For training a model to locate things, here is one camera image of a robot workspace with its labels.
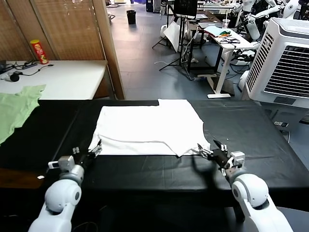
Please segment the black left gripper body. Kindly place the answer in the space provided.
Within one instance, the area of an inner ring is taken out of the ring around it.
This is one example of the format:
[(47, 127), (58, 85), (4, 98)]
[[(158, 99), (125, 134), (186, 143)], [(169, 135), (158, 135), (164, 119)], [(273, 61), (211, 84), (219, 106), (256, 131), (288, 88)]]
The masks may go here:
[(83, 168), (88, 168), (95, 159), (95, 155), (92, 153), (75, 154), (73, 157), (75, 164), (80, 165)]

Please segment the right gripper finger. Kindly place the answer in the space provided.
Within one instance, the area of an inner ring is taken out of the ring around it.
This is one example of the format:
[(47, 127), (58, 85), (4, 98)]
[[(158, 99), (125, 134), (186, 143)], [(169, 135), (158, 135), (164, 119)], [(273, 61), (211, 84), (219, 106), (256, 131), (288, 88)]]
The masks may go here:
[(223, 144), (221, 143), (220, 141), (218, 140), (213, 140), (214, 143), (218, 146), (218, 148), (224, 153), (224, 154), (227, 154), (227, 145), (226, 144)]
[(202, 145), (197, 144), (198, 146), (198, 153), (201, 157), (205, 159), (212, 159), (213, 158), (213, 151), (205, 149)]

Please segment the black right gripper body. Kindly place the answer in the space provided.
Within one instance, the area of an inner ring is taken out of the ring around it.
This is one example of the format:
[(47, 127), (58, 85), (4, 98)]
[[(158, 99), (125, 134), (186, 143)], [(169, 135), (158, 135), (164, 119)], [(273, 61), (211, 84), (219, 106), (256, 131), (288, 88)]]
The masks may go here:
[(223, 151), (213, 151), (209, 160), (215, 161), (220, 169), (229, 169), (232, 167), (232, 159)]

